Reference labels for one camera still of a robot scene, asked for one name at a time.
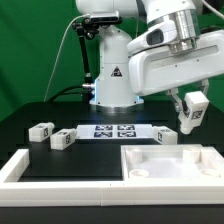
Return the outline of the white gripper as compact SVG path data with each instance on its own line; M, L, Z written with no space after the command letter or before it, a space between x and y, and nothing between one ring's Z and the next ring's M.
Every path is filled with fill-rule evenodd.
M177 87L197 82L200 94L209 90L207 78L224 74L224 30L203 34L197 48L172 54L168 46L143 51L129 61L130 83L139 96L167 90L175 110L183 110Z

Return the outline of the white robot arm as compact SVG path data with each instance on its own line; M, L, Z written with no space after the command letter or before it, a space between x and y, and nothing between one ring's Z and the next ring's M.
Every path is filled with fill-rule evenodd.
M201 31L198 17L224 0L75 0L84 35L100 37L100 74L93 107L127 110L158 92L176 97L178 88L224 73L224 30Z

